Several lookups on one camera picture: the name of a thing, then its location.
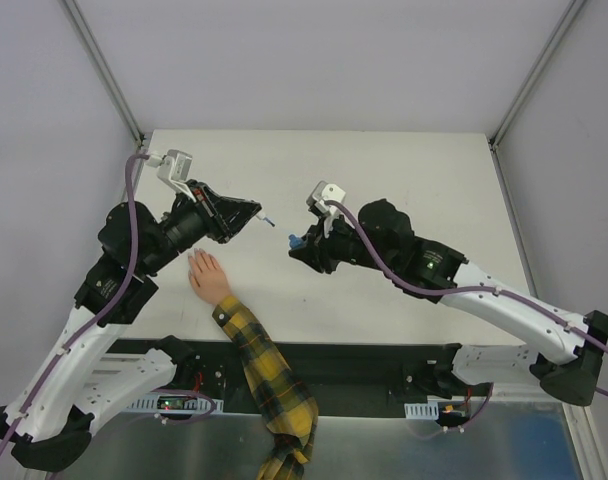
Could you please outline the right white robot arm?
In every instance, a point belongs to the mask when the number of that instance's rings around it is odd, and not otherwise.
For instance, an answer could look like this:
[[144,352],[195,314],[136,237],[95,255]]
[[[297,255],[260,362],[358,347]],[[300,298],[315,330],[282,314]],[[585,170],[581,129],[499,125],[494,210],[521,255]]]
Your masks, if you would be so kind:
[[486,383],[539,386],[567,404],[588,406],[608,353],[608,315],[566,311],[520,293],[463,253],[415,234],[410,217],[386,199],[353,215],[338,201],[314,201],[316,224],[289,237],[291,258],[318,273],[342,264],[381,271],[417,299],[473,315],[519,339],[517,346],[461,345],[434,369],[436,387],[457,394]]

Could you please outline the blue nail polish bottle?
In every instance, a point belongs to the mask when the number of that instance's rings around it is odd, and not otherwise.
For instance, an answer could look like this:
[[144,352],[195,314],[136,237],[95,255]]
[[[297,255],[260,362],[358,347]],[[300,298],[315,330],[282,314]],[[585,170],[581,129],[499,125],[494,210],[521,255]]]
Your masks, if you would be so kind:
[[301,237],[299,237],[295,234],[289,235],[289,249],[290,250],[301,248],[304,244],[305,244],[305,241]]

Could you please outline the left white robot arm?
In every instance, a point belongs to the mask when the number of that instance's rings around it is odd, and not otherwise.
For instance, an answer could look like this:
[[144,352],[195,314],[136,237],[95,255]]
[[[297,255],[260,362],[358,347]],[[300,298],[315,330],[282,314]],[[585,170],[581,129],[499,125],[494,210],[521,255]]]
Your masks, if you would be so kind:
[[188,387],[196,354],[168,335],[144,357],[94,386],[87,381],[115,341],[156,294],[153,278],[203,238],[228,243],[262,209],[189,180],[161,220],[134,199],[114,207],[98,234],[102,255],[74,296],[68,321],[29,386],[0,406],[0,440],[26,469],[61,472],[92,438],[141,396]]

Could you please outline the yellow plaid sleeve forearm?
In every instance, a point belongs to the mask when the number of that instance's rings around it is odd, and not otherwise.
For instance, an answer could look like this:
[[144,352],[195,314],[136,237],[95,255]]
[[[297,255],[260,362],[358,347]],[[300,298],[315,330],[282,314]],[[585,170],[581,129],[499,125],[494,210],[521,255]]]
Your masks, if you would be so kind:
[[301,479],[312,460],[319,407],[252,311],[234,296],[222,300],[213,319],[238,351],[255,405],[274,446],[259,479]]

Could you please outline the mannequin hand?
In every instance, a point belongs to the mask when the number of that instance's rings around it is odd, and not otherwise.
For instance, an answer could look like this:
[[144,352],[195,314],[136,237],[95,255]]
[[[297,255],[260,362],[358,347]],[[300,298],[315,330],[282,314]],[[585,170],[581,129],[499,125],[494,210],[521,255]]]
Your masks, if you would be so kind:
[[198,298],[211,306],[217,306],[232,295],[228,278],[217,260],[201,249],[188,256],[189,282]]

